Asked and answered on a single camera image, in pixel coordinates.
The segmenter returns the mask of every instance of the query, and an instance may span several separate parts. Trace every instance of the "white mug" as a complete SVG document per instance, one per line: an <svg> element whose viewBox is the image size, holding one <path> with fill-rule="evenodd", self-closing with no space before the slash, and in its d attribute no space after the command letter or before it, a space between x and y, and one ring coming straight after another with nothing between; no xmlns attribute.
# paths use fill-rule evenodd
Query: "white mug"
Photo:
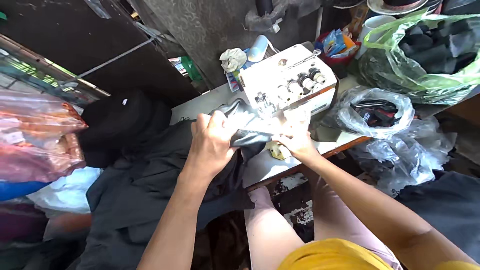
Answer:
<svg viewBox="0 0 480 270"><path fill-rule="evenodd" d="M357 52L357 55L355 55L355 59L358 59L360 58L360 56L362 54L364 54L364 52L367 50L367 47L365 47L363 45L363 40L365 39L365 37L367 36L367 34L372 31L373 29L381 26L381 25L384 25L386 23L391 23L393 22L394 20L396 20L395 17L393 16L389 16L389 15L378 15L378 16L374 16L372 18L368 18L362 25L362 29L361 29L361 32L360 32L360 35L359 35L359 38L357 39L359 42L362 43L361 47L360 47L360 50L359 52ZM369 42L375 42L377 41L381 36L383 36L385 33L385 31L382 31L380 33L376 33L376 34L373 34L373 35L370 35L370 39L368 40Z"/></svg>

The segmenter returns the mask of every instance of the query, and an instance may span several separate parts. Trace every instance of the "pink plastic bag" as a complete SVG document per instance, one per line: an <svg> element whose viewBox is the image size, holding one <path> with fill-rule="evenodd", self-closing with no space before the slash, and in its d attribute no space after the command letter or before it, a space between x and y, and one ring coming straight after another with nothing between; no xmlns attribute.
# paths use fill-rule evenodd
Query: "pink plastic bag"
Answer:
<svg viewBox="0 0 480 270"><path fill-rule="evenodd" d="M52 182L85 167L73 134L84 128L59 98L0 89L0 179Z"/></svg>

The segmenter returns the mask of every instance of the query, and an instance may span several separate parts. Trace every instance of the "yellow shirt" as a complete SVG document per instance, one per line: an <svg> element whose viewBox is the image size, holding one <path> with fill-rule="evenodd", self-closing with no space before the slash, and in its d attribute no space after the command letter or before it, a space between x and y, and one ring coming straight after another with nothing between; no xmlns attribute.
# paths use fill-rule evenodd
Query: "yellow shirt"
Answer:
<svg viewBox="0 0 480 270"><path fill-rule="evenodd" d="M278 270L392 270L373 252L343 239L327 239L306 244L290 253ZM441 263L435 270L480 270L459 261Z"/></svg>

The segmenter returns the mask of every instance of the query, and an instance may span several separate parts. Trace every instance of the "person's left hand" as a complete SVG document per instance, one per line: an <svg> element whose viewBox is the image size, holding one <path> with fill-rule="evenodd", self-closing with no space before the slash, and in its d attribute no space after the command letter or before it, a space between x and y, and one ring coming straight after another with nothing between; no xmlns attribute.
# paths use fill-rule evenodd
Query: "person's left hand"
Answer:
<svg viewBox="0 0 480 270"><path fill-rule="evenodd" d="M219 110L212 116L199 114L197 121L192 123L192 145L182 170L189 175L185 181L194 177L208 186L235 153L236 148L230 147L230 139L237 130Z"/></svg>

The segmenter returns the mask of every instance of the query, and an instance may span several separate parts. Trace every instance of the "red basket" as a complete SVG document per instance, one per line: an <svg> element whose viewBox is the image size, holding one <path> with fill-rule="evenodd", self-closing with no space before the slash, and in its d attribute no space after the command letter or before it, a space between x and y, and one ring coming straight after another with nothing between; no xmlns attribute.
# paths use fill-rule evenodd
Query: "red basket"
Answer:
<svg viewBox="0 0 480 270"><path fill-rule="evenodd" d="M318 42L322 42L326 37L327 35L329 34L330 32L327 32L327 33L323 33L321 34L320 36L318 36L317 38L317 41ZM361 42L357 42L355 41L355 45L359 46L359 49L360 49L360 46L361 46ZM357 54L357 52L359 51L359 49L357 49L357 51L352 54L352 55L349 55L349 56L346 56L346 57L342 57L342 58L331 58L331 57L328 57L327 55L325 55L324 53L321 53L319 55L320 59L322 59L325 64L327 64L329 67L332 67L334 65L337 65L337 64L342 64L342 65L348 65L348 63L350 63L350 61L353 59L353 57L355 56L355 54Z"/></svg>

